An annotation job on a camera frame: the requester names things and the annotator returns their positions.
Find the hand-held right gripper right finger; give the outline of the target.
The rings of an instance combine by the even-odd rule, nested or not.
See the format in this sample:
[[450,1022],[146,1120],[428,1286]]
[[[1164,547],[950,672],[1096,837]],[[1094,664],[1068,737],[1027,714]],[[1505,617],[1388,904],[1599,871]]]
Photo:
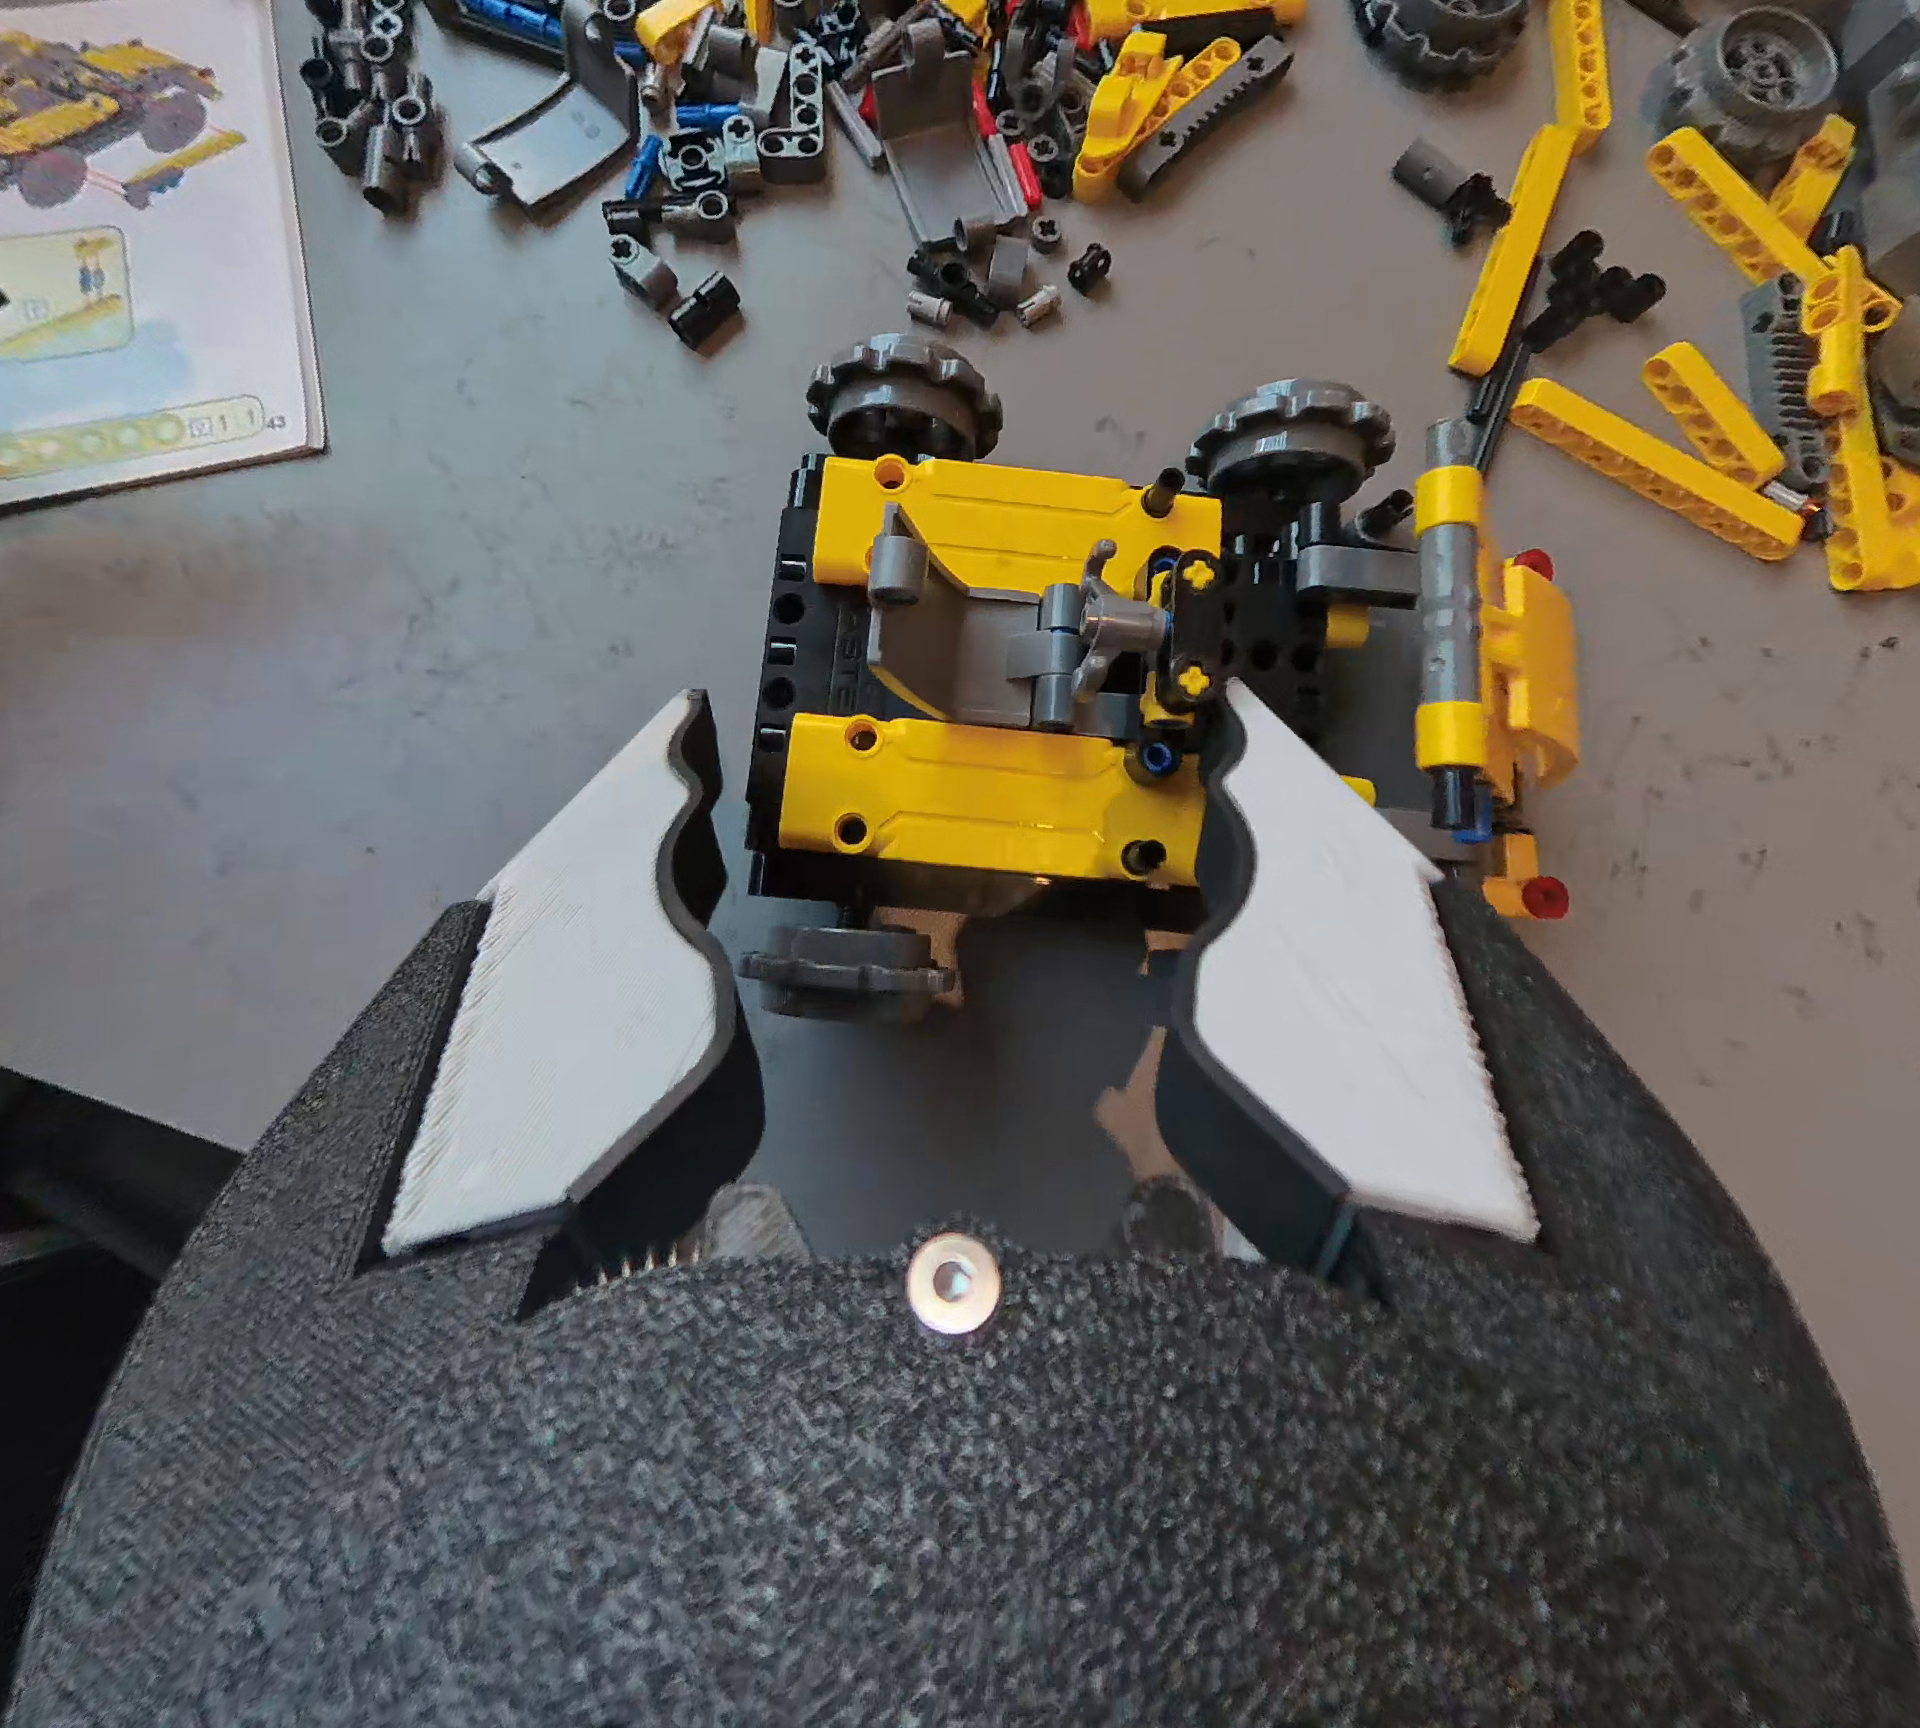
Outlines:
[[1374,1276],[1394,1220],[1538,1250],[1438,868],[1245,683],[1201,770],[1155,1077],[1173,1161],[1280,1269]]

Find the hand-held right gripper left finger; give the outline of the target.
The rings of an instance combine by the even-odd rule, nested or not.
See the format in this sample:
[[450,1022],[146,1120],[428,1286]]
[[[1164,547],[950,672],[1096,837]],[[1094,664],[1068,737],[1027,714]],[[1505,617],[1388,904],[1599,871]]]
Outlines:
[[571,1217],[756,1052],[709,921],[709,698],[681,688],[492,875],[381,1221],[390,1260]]

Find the yellow black brick vehicle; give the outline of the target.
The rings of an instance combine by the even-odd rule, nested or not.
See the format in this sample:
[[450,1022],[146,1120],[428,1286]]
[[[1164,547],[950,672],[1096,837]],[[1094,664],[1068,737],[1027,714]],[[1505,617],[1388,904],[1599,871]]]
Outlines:
[[875,334],[816,368],[825,448],[793,469],[746,789],[752,890],[827,904],[740,960],[781,1016],[909,1022],[957,996],[897,914],[1046,890],[1196,920],[1204,756],[1245,691],[1310,749],[1323,675],[1415,611],[1418,844],[1510,920],[1567,915],[1523,798],[1579,756],[1572,606],[1484,525],[1495,421],[1427,436],[1409,492],[1344,514],[1395,444],[1351,386],[1287,377],[1134,484],[998,465],[1002,405],[955,347]]

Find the white instruction booklet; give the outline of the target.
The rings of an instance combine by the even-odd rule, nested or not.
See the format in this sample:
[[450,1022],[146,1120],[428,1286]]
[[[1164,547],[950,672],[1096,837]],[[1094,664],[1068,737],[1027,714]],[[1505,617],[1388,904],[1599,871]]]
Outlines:
[[323,448],[272,0],[4,11],[4,516]]

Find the grey desk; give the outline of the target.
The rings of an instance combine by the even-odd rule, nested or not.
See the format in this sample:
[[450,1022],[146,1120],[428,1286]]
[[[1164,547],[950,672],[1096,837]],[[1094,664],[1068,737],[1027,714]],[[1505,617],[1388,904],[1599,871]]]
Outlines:
[[[1457,407],[1475,258],[1388,169],[1512,175],[1543,23],[1462,94],[1308,0],[1280,94],[1145,204],[1068,217],[1099,300],[960,334],[1020,465],[1148,476],[1291,373],[1389,409],[1409,479]],[[732,949],[756,643],[804,386],[902,324],[904,219],[841,141],[770,192],[701,358],[550,224],[450,175],[387,222],[290,129],[330,449],[4,520],[4,1062],[249,1146],[443,906],[680,688],[708,689]],[[1538,801],[1564,921],[1526,939],[1735,1195],[1915,1569],[1915,595],[1760,564],[1510,433],[1503,547],[1576,609],[1584,754]]]

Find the grey curved panel brick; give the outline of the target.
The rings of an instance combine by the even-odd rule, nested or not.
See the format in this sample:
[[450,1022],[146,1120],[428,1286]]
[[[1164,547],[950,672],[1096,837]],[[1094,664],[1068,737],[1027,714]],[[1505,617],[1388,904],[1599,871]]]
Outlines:
[[530,107],[452,148],[452,169],[482,196],[541,211],[626,157],[640,94],[624,59],[563,78]]

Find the grey battery box brick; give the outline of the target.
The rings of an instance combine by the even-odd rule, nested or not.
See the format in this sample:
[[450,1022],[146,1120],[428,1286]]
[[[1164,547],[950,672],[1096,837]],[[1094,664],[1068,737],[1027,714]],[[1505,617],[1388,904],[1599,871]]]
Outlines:
[[1893,317],[1867,343],[1882,448],[1918,467],[1918,0],[1847,0],[1838,26],[1839,98],[1863,132],[1853,189],[1858,248]]

